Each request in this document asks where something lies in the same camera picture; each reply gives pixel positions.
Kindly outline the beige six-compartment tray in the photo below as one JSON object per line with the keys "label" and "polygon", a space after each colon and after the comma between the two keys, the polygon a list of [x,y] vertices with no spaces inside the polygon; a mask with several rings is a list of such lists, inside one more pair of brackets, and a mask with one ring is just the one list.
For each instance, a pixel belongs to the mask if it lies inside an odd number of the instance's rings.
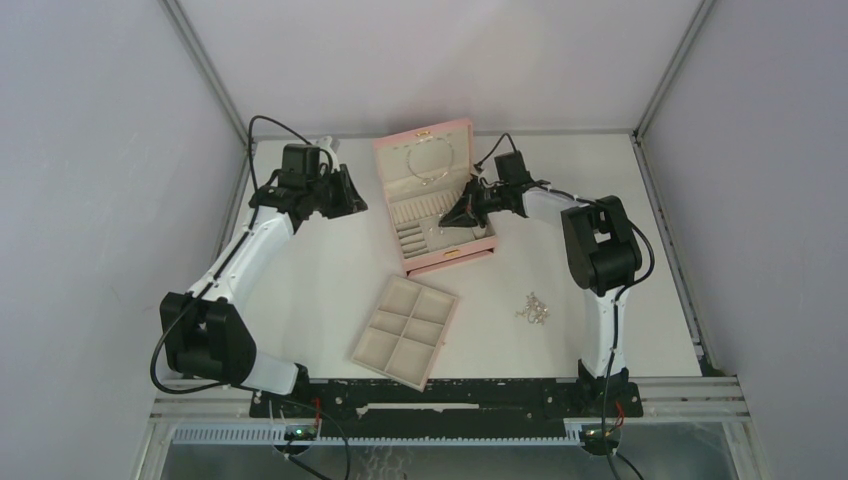
{"label": "beige six-compartment tray", "polygon": [[351,361],[424,391],[458,303],[458,297],[450,293],[405,277],[390,277]]}

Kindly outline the pink jewelry box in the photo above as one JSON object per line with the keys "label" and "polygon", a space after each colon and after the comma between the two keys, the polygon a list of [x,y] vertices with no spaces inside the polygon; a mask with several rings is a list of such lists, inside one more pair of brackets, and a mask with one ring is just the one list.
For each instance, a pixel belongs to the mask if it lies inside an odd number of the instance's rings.
{"label": "pink jewelry box", "polygon": [[406,276],[432,273],[494,253],[497,236],[491,226],[438,226],[472,178],[470,119],[378,138],[373,150]]}

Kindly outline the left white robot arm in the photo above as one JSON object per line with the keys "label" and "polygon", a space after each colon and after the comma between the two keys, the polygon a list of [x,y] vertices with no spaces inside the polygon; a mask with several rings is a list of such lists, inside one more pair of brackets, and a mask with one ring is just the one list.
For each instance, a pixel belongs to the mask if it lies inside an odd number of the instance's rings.
{"label": "left white robot arm", "polygon": [[242,311],[272,258],[313,213],[335,219],[367,210],[334,144],[325,136],[286,145],[280,167],[252,194],[240,232],[186,292],[164,297],[163,333],[150,362],[157,389],[173,391],[157,376],[164,357],[171,370],[204,379],[208,389],[229,385],[273,393],[274,404],[290,417],[310,409],[313,392],[298,381],[304,367],[262,351],[259,327]]}

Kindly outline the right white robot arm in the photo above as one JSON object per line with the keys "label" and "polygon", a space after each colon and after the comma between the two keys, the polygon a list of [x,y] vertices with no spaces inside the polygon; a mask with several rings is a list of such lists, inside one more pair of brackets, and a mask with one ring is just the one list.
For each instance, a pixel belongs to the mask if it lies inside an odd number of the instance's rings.
{"label": "right white robot arm", "polygon": [[605,415],[618,400],[614,383],[629,382],[622,352],[622,319],[628,290],[637,283],[642,252],[637,229],[616,196],[587,199],[534,179],[521,152],[494,159],[498,179],[474,175],[459,200],[441,218],[442,228],[484,228],[491,213],[509,211],[562,231],[569,272],[588,300],[578,402],[592,416]]}

